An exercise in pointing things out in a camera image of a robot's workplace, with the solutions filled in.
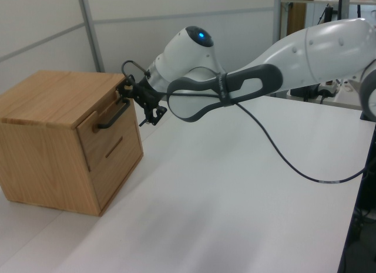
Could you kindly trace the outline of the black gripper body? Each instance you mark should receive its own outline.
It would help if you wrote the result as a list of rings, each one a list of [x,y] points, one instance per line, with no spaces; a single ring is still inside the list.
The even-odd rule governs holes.
[[[135,86],[135,101],[139,106],[147,109],[156,109],[159,105],[160,97],[146,78]]]

